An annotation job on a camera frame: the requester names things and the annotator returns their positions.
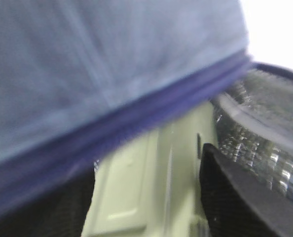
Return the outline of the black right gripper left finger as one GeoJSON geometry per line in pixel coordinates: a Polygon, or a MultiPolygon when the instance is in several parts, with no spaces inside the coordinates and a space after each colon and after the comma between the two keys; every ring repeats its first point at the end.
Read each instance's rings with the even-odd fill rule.
{"type": "Polygon", "coordinates": [[[0,169],[0,237],[79,237],[95,187],[93,163],[80,173],[0,169]]]}

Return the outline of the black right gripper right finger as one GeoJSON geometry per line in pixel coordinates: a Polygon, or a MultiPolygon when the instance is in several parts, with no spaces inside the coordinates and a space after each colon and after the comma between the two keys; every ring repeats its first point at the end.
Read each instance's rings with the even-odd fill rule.
{"type": "Polygon", "coordinates": [[[203,145],[199,182],[212,236],[293,237],[293,202],[209,143],[203,145]]]}

